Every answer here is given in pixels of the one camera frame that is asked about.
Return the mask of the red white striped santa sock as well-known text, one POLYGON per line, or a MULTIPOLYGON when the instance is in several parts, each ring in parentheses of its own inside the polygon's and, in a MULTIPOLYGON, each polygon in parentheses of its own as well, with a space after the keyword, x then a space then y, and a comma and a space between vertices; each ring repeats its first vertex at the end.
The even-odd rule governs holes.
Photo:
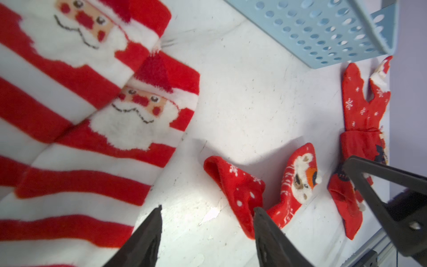
POLYGON ((1 196, 119 94, 170 20, 160 1, 1 2, 1 196))

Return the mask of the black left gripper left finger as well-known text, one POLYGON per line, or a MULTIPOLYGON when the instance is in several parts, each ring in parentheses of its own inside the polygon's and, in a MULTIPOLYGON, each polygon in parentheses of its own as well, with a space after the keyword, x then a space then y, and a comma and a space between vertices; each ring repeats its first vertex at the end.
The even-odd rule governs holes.
POLYGON ((162 236, 162 206, 154 208, 104 267, 155 267, 162 236))

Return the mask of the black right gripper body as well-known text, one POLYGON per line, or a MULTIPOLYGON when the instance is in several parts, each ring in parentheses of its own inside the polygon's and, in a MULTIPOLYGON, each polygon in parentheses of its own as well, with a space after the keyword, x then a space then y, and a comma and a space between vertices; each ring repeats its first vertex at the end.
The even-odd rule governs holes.
POLYGON ((418 174, 351 156, 342 166, 387 233, 397 251, 420 265, 427 264, 427 178, 418 174), (383 202, 364 174, 373 175, 405 188, 383 202))

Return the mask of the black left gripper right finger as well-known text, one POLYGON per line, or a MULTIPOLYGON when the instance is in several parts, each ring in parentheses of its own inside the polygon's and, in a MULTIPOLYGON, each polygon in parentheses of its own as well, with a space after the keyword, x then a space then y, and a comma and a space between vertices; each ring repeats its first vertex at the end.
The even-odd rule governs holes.
POLYGON ((263 208, 254 209, 255 243, 261 267, 311 267, 263 208))

